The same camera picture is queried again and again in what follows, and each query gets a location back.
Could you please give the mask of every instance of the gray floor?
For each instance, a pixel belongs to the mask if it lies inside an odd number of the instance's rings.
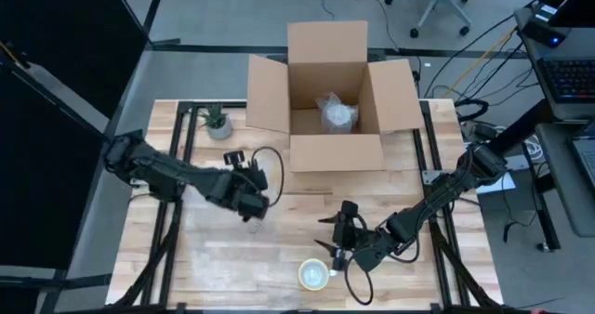
[[[127,0],[137,17],[143,21],[151,0]],[[375,0],[325,0],[337,20],[368,20],[369,46],[392,46],[387,36],[385,19]],[[416,40],[408,36],[417,22],[427,0],[395,0],[387,8],[390,31],[398,46],[424,49],[459,49],[516,7],[529,0],[469,0],[465,9],[474,21],[467,37],[458,29],[462,23],[452,13],[437,6],[427,25]],[[151,31],[153,40],[181,38],[183,44],[227,46],[284,46],[286,24],[292,21],[330,20],[321,7],[321,0],[163,0]],[[512,23],[490,33],[472,49],[485,50],[502,37]],[[519,43],[513,38],[506,48]],[[422,59],[422,94],[430,78],[445,62],[441,58]],[[434,85],[451,85],[475,59],[454,59]],[[412,67],[417,60],[410,58]],[[486,71],[501,60],[495,59]],[[519,73],[529,69],[530,63],[515,59],[507,63],[493,81],[480,93],[485,95],[505,85]],[[145,128],[152,103],[157,98],[245,98],[247,55],[145,52],[130,83],[119,132]],[[464,89],[474,73],[460,83]],[[526,84],[535,80],[531,76]],[[512,92],[509,87],[487,98],[495,103]],[[444,89],[436,90],[436,97]],[[482,119],[507,125],[543,98],[538,86],[528,88],[501,106],[491,108]],[[518,189],[509,193],[514,215],[522,220],[531,218],[530,181],[526,173],[515,175]],[[91,213],[77,248],[72,277],[112,271],[119,244],[126,206],[122,202],[129,190],[117,179],[103,174]],[[501,194],[481,198],[483,217],[488,232],[496,270],[504,299],[511,306],[563,297],[543,305],[543,308],[568,313],[591,313],[595,307],[595,240],[579,239],[571,231],[568,220],[555,192],[548,193],[547,202],[554,215],[554,224],[562,242],[562,249],[554,254],[542,254],[535,245],[543,236],[535,222],[529,228],[511,231],[508,243],[502,242],[502,228],[506,224]],[[74,310],[100,306],[107,288],[65,292],[59,310]]]

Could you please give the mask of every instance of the wooden tabletop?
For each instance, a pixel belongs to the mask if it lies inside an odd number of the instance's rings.
[[[429,103],[443,167],[453,170],[464,151],[453,102],[433,99]],[[160,151],[169,149],[177,105],[176,100],[158,100],[154,104],[146,139]],[[226,140],[212,140],[204,128],[197,128],[193,164],[222,167],[226,151],[243,150],[249,157],[257,147],[271,146],[289,165],[287,135],[246,127],[245,110],[228,113],[234,132]],[[179,155],[185,148],[185,129]],[[431,166],[424,130],[422,138]],[[317,220],[333,216],[343,200],[358,203],[360,214],[373,227],[392,212],[422,199],[412,133],[389,134],[382,137],[382,143],[389,171],[291,173],[286,169],[284,195],[263,221],[243,223],[238,215],[207,203],[196,190],[187,190],[168,306],[185,302],[188,308],[196,309],[429,309],[430,303],[440,303],[427,225],[420,233],[421,254],[416,263],[405,265],[385,259],[370,273],[375,298],[369,307],[351,298],[342,273],[331,278],[321,291],[308,291],[299,284],[298,268],[304,260],[318,258],[330,266],[331,257],[314,239],[331,242],[333,227]],[[265,194],[274,198],[280,181],[276,156],[265,151],[258,154],[258,160],[270,183]],[[464,197],[477,201],[473,192]],[[150,197],[130,204],[106,303],[121,297],[147,262],[157,206],[158,202]],[[485,291],[501,303],[479,207],[459,201],[453,218],[463,262]],[[413,245],[402,257],[414,252]],[[356,294],[367,299],[367,282],[359,268],[353,266],[351,284]],[[454,274],[450,265],[447,267],[456,302]],[[153,303],[157,301],[162,271],[163,262],[155,277]]]

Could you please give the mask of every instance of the crumpled plastic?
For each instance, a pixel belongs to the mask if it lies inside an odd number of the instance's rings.
[[[322,111],[323,130],[328,134],[348,134],[357,123],[357,106],[345,105],[334,93],[326,98],[317,98],[316,104]]]

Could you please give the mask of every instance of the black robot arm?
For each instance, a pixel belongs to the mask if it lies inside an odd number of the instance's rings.
[[[458,159],[451,174],[440,174],[430,184],[428,196],[415,206],[387,217],[375,229],[355,227],[354,218],[362,219],[358,206],[344,202],[334,218],[321,222],[334,223],[333,242],[338,248],[318,242],[335,258],[334,269],[342,270],[345,251],[359,252],[354,260],[366,272],[375,268],[387,255],[400,255],[417,239],[423,223],[455,201],[461,193],[482,185],[495,183],[506,172],[506,161],[492,152],[487,145],[470,145]]]
[[[149,184],[151,195],[161,201],[176,202],[186,184],[195,187],[209,202],[237,211],[244,221],[264,218],[269,199],[261,192],[268,187],[264,172],[256,161],[245,160],[241,151],[224,154],[232,170],[200,168],[165,155],[147,144],[141,131],[116,137],[105,152],[104,164],[126,183],[131,179]]]

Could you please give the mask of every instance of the cup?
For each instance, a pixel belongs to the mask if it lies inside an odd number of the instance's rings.
[[[328,268],[320,259],[305,260],[297,272],[299,283],[310,291],[322,290],[328,283]]]

